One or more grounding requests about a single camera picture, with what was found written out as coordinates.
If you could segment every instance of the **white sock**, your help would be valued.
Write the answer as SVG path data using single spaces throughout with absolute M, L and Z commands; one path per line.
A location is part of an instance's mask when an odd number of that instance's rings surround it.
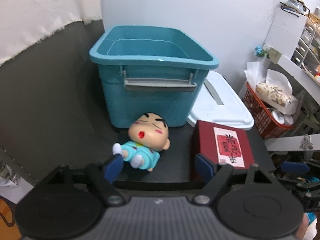
M 112 147 L 112 154 L 116 155 L 118 153 L 122 155 L 122 148 L 120 143 L 115 143 Z
M 130 164 L 131 164 L 131 167 L 136 169 L 141 167 L 143 165 L 143 162 L 144 162 L 143 157 L 140 154 L 138 154 L 132 158 Z

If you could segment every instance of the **doll head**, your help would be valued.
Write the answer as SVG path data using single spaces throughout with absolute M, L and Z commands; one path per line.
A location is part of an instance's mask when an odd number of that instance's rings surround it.
M 170 146 L 167 123 L 157 114 L 145 113 L 129 128 L 129 137 L 152 150 L 167 150 Z

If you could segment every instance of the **doll mouth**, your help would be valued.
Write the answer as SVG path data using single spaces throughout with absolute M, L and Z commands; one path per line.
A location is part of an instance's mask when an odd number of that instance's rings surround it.
M 142 139 L 142 138 L 144 137 L 144 132 L 143 132 L 143 131 L 140 131 L 140 132 L 138 133 L 138 137 L 139 137 L 139 139 Z

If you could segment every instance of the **gray ribbed surface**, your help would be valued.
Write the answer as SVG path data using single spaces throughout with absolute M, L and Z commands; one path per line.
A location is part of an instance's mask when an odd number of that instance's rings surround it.
M 225 228 L 208 207 L 185 197 L 133 197 L 109 208 L 101 222 L 76 240 L 236 240 L 247 239 Z M 283 238 L 294 240 L 294 237 Z

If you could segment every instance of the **box label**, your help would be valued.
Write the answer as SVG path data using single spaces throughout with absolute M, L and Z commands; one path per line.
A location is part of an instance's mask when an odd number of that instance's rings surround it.
M 235 131 L 214 127 L 219 163 L 228 163 L 233 167 L 244 168 L 243 155 Z

